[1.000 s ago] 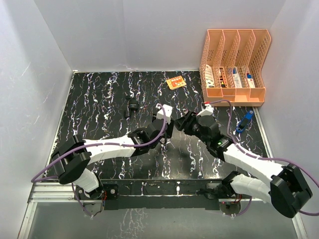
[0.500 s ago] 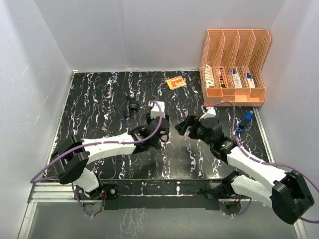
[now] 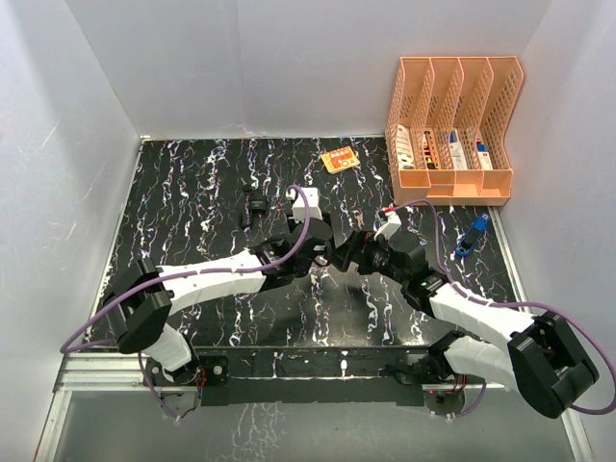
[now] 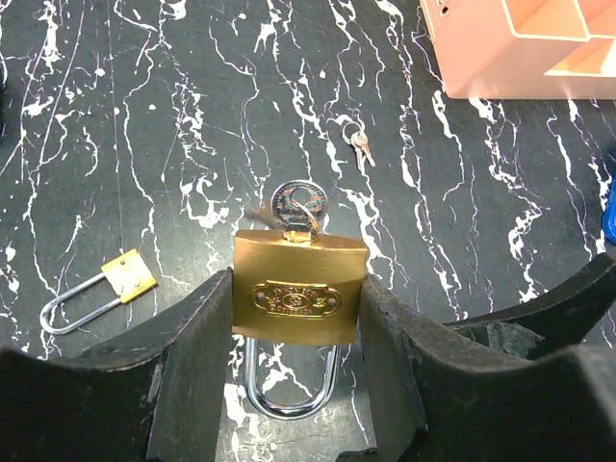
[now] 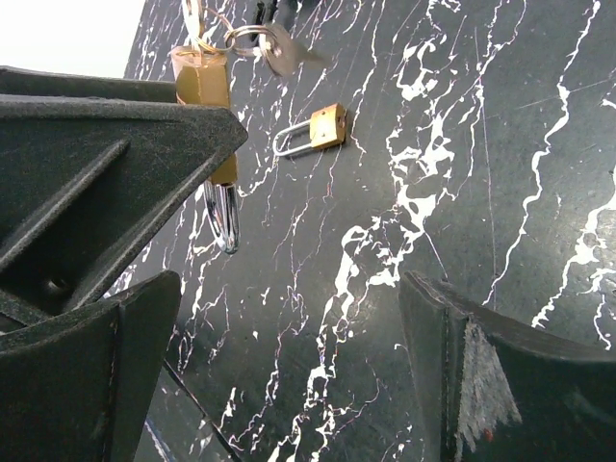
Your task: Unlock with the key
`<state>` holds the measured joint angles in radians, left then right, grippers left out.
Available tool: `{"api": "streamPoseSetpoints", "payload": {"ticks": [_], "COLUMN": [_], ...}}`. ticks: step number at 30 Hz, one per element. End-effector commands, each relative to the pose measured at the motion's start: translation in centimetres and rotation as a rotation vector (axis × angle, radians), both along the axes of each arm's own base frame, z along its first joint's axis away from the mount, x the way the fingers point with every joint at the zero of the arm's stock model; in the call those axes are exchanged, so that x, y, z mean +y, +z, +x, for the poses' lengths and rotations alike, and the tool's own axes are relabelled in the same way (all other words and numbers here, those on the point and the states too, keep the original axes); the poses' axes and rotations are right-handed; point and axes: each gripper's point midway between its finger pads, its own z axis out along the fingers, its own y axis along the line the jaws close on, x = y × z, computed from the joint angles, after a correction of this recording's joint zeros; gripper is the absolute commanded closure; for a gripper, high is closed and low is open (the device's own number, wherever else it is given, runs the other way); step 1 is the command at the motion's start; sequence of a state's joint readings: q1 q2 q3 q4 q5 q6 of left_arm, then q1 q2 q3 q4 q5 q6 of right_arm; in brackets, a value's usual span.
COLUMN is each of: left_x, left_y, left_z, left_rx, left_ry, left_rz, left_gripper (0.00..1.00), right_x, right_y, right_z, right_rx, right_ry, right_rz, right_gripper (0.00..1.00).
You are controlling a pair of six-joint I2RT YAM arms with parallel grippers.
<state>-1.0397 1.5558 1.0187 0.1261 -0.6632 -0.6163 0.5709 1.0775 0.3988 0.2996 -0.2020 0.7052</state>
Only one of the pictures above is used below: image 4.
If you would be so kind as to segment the silver round-headed key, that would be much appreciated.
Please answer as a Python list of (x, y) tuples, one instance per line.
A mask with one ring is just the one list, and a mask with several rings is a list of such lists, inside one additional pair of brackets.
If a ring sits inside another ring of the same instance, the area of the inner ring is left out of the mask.
[(324, 189), (308, 180), (291, 180), (273, 193), (270, 207), (283, 226), (283, 236), (291, 243), (309, 243), (319, 233), (327, 213)]

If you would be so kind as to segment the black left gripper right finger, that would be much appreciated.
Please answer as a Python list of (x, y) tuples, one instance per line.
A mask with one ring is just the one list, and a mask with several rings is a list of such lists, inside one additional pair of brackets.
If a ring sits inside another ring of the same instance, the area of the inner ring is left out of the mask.
[(514, 307), (440, 323), (375, 278), (360, 332), (382, 461), (611, 461), (615, 352), (583, 338), (615, 301), (596, 256)]

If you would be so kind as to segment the large brass padlock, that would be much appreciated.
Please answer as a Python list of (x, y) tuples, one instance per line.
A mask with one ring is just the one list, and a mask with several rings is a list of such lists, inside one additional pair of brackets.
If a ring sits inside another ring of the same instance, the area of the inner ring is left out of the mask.
[[(364, 242), (352, 238), (277, 230), (236, 234), (233, 331), (244, 336), (244, 386), (259, 412), (293, 421), (318, 413), (330, 401), (340, 349), (355, 339), (367, 257)], [(270, 400), (257, 380), (260, 340), (329, 346), (317, 393), (296, 404)]]

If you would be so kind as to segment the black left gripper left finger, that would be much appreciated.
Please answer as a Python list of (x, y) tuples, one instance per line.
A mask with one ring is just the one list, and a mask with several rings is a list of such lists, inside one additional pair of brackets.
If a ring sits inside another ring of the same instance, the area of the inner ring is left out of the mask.
[(77, 357), (1, 351), (5, 461), (212, 461), (228, 351), (232, 273)]

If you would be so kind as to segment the small silver key bunch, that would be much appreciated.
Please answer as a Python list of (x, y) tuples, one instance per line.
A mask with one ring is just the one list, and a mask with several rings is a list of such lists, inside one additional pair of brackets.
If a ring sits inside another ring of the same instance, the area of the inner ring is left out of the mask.
[(366, 174), (366, 164), (375, 167), (369, 138), (361, 124), (352, 120), (345, 121), (342, 124), (341, 135), (345, 143), (354, 149), (356, 164), (362, 175)]

